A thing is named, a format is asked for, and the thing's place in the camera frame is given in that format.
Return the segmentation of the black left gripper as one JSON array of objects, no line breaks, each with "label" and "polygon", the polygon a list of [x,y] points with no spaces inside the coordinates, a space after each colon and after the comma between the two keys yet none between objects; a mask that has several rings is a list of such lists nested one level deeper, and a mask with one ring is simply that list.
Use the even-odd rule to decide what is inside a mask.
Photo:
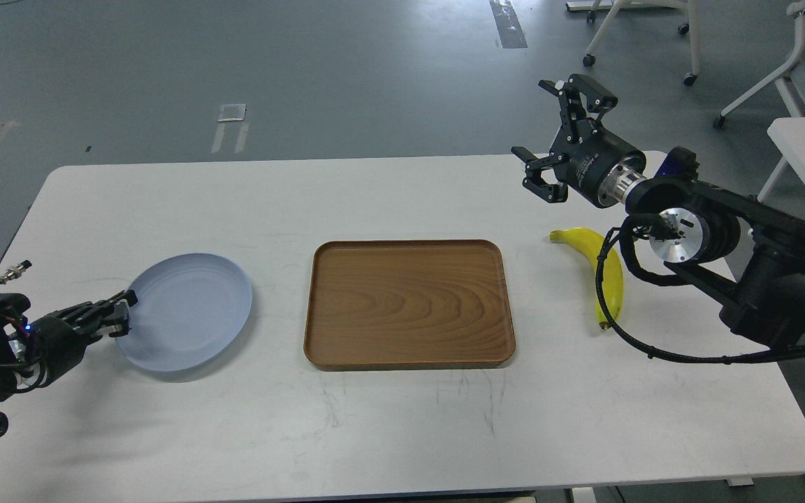
[{"label": "black left gripper", "polygon": [[60,318],[45,316],[33,321],[31,335],[43,371],[39,385],[49,386],[80,364],[90,344],[103,337],[126,335],[130,307],[137,303],[135,291],[124,290],[105,300],[61,309]]}]

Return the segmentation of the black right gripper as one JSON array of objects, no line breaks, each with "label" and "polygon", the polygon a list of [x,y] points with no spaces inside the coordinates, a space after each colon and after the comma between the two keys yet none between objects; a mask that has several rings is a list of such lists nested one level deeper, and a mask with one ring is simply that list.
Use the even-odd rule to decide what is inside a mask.
[{"label": "black right gripper", "polygon": [[[571,188],[600,209],[616,204],[618,168],[642,174],[646,167],[645,153],[602,125],[604,115],[618,105],[617,96],[584,74],[561,82],[540,80],[539,88],[558,99],[561,127],[548,156],[512,147],[512,155],[524,165],[523,186],[545,203],[565,203]],[[546,181],[549,170],[558,182]]]}]

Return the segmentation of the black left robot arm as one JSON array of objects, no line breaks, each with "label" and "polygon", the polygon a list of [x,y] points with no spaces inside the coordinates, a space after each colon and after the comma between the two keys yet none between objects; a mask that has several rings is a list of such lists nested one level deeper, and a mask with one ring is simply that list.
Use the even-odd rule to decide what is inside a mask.
[{"label": "black left robot arm", "polygon": [[[22,261],[0,274],[0,286],[20,278],[31,267]],[[82,302],[30,321],[28,297],[0,293],[0,403],[14,395],[45,388],[83,360],[87,347],[103,337],[124,337],[130,331],[130,309],[138,302],[134,290],[98,302]],[[0,413],[0,437],[9,427]]]}]

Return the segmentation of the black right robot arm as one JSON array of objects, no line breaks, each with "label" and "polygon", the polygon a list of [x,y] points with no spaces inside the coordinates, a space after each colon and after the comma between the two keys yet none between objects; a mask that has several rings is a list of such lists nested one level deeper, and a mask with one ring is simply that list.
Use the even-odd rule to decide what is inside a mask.
[{"label": "black right robot arm", "polygon": [[[575,192],[594,209],[619,207],[606,233],[552,231],[590,264],[602,328],[646,357],[684,364],[763,364],[805,358],[805,220],[699,178],[688,146],[672,147],[646,172],[640,147],[604,124],[618,99],[585,74],[539,88],[556,102],[558,125],[545,156],[514,146],[523,186],[549,204]],[[652,346],[618,322],[624,274],[653,286],[692,286],[720,305],[725,327],[762,346],[738,356],[687,356]]]}]

